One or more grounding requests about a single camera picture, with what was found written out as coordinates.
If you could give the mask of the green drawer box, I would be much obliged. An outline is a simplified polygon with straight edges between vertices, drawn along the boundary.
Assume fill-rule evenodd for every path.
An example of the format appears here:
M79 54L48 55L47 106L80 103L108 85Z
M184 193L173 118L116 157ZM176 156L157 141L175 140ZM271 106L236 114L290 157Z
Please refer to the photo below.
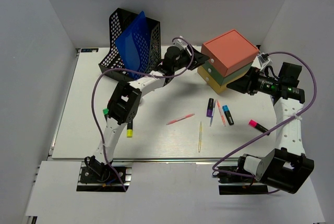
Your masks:
M232 73L227 74L226 70L218 70L213 65L210 64L209 61L205 62L202 67L204 70L217 82L219 86L227 84L228 82L232 81L232 79L236 78L237 76L244 74L249 70L252 66L253 62L246 64L245 66L235 70Z

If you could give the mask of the orange drawer box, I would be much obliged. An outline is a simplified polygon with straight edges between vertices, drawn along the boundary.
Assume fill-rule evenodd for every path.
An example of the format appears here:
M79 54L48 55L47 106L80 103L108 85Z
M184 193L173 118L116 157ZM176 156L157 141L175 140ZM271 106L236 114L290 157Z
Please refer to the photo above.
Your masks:
M203 43L201 53L210 57L216 69L229 74L253 62L259 49L233 29Z

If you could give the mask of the blue plastic folder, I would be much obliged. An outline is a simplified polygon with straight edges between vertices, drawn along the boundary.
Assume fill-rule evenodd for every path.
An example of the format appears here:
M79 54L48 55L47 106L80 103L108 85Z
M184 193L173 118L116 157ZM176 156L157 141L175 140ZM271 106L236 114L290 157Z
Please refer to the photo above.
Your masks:
M115 40L118 53L129 77L136 80L146 71L149 61L150 32L147 18L142 11L139 14L117 9L121 20L121 35Z

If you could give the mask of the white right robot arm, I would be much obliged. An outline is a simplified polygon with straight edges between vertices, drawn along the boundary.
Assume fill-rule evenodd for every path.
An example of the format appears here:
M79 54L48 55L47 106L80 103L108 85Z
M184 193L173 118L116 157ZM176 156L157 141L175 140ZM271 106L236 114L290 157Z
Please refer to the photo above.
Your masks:
M278 77L262 74L259 68L251 67L241 78L227 87L240 93L254 95L262 92L273 99L276 115L276 142L273 151L263 158L244 154L238 160L236 177L256 181L287 193L296 193L314 169L314 161L307 158L302 143L301 118L305 92L298 88L300 65L284 62Z

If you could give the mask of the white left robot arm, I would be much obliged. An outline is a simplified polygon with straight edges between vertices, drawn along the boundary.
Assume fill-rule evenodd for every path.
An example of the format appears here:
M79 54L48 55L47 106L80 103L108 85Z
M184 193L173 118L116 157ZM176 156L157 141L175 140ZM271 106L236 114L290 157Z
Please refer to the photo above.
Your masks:
M107 105L105 130L100 127L94 111L94 97L99 83L96 81L91 109L101 140L94 155L85 158L85 164L92 171L94 178L104 182L110 177L115 147L123 129L135 118L142 97L169 84L177 76L176 71L193 70L207 60L208 56L198 52L191 45L168 47L164 59L149 74L130 82L121 80L117 83Z

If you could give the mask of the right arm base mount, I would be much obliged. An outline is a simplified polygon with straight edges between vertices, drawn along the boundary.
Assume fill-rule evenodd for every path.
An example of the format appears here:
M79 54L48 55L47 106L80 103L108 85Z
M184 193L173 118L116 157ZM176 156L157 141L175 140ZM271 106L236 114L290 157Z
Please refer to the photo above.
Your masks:
M246 175L213 171L212 177L218 179L220 195L261 195L269 193L268 186L256 182L251 173L240 169L237 165L219 166L218 169Z

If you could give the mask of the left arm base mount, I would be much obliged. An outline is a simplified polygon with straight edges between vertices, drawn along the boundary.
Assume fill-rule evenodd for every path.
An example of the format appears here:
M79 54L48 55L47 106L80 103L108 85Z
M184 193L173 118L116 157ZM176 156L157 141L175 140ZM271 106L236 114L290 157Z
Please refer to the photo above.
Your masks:
M130 167L114 167L126 189L131 181L132 169ZM107 169L106 173L100 178L86 165L82 164L79 172L77 192L121 192L125 193L117 175L113 170Z

